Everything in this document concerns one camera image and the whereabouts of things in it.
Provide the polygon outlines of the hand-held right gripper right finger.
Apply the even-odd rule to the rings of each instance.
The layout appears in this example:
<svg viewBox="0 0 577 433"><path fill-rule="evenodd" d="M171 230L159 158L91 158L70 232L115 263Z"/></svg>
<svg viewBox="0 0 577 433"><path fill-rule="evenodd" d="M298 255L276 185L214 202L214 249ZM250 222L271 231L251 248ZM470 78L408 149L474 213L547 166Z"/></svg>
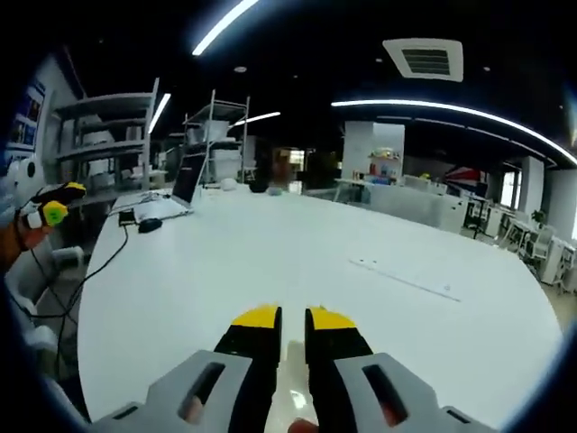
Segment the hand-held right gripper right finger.
<svg viewBox="0 0 577 433"><path fill-rule="evenodd" d="M347 317L305 314L308 387L321 432L491 432L452 406L405 365L371 350Z"/></svg>

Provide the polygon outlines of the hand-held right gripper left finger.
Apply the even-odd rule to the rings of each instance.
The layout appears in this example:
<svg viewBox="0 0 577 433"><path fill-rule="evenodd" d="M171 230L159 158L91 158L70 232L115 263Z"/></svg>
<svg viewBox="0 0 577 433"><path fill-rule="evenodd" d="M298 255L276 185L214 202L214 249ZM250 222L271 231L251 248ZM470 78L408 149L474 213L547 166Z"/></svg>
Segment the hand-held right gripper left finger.
<svg viewBox="0 0 577 433"><path fill-rule="evenodd" d="M144 403L93 423L95 432L262 432L277 386L282 309L262 305L236 318L212 351L165 373Z"/></svg>

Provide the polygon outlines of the person's left hand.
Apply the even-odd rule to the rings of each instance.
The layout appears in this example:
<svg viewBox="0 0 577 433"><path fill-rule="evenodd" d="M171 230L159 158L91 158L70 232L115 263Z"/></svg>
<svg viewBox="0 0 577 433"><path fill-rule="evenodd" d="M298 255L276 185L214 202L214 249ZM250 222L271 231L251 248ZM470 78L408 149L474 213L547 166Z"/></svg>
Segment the person's left hand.
<svg viewBox="0 0 577 433"><path fill-rule="evenodd" d="M21 219L2 227L1 272L8 271L23 252L35 248L51 231L51 227L26 228Z"/></svg>

